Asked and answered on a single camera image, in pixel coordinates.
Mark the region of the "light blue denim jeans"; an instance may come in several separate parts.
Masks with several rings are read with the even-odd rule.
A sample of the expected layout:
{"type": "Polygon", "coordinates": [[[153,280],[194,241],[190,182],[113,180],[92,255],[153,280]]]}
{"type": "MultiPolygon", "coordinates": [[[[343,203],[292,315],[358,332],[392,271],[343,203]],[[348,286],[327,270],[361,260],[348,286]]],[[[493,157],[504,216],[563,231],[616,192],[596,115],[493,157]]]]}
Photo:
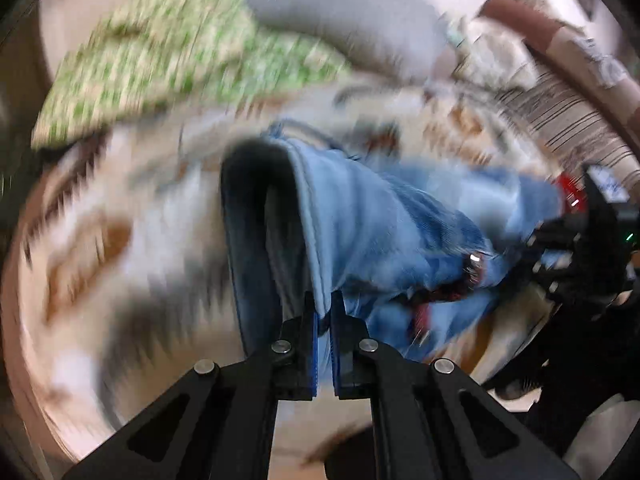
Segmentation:
{"type": "Polygon", "coordinates": [[[370,335],[421,361],[500,301],[559,187],[515,171],[352,155],[280,125],[224,156],[222,218],[244,351],[334,292],[370,335]]]}

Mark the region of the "red plastic basket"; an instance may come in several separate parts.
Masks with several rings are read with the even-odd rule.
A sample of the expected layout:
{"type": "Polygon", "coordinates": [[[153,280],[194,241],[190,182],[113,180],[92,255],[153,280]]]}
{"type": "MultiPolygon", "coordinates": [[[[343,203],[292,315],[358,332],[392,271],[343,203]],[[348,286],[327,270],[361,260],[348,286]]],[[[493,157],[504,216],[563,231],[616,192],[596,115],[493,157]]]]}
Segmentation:
{"type": "Polygon", "coordinates": [[[555,185],[562,196],[562,214],[585,214],[588,211],[588,200],[585,191],[580,188],[566,172],[561,172],[555,179],[555,185]]]}

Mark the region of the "striped beige bed sheet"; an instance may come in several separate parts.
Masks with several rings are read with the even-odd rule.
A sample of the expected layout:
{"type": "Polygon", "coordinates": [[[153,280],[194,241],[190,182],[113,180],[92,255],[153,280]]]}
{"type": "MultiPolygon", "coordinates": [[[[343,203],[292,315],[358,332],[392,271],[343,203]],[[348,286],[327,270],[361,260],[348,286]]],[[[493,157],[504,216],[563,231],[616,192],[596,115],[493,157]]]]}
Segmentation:
{"type": "Polygon", "coordinates": [[[639,197],[639,162],[602,114],[550,68],[540,64],[536,87],[497,94],[497,99],[533,128],[537,138],[582,186],[582,165],[611,168],[633,198],[639,197]]]}

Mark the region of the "cream leaf patterned blanket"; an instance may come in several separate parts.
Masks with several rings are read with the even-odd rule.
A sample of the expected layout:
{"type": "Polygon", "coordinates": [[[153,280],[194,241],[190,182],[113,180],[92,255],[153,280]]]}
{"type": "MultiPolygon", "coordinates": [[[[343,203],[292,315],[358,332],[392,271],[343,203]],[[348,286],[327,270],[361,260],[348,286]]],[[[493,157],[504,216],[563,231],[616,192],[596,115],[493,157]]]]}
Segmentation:
{"type": "Polygon", "coordinates": [[[490,93],[375,76],[233,106],[179,106],[78,142],[32,190],[3,278],[11,390],[48,453],[77,462],[196,361],[250,355],[220,173],[228,151],[273,125],[358,156],[497,167],[552,183],[561,171],[490,93]]]}

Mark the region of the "cream crumpled pillow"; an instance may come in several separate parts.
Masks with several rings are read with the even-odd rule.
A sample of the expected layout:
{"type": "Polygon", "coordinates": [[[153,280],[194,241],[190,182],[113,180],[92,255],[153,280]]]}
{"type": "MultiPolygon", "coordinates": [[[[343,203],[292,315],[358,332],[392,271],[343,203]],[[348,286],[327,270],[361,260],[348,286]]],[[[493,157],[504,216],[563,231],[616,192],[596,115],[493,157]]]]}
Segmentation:
{"type": "Polygon", "coordinates": [[[452,76],[491,91],[530,90],[539,72],[523,37],[489,18],[453,18],[447,30],[457,55],[452,76]]]}

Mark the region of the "grey pillow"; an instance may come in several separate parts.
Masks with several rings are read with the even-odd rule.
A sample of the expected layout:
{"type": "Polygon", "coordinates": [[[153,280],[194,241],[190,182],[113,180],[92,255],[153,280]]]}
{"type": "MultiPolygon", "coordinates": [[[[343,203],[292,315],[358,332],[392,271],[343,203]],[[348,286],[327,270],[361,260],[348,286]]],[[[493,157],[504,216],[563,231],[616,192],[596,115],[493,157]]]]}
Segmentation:
{"type": "Polygon", "coordinates": [[[452,75],[457,57],[428,0],[246,0],[258,22],[315,36],[352,64],[404,84],[452,75]]]}

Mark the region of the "green patterned quilt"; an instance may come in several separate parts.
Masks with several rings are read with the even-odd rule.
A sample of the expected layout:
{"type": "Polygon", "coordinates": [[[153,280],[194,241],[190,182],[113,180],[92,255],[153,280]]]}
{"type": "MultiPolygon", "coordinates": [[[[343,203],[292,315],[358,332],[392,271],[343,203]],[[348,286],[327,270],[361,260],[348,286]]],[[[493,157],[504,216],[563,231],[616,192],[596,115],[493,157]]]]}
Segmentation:
{"type": "Polygon", "coordinates": [[[259,24],[245,0],[131,0],[63,58],[32,148],[62,148],[186,100],[236,105],[351,72],[325,41],[259,24]]]}

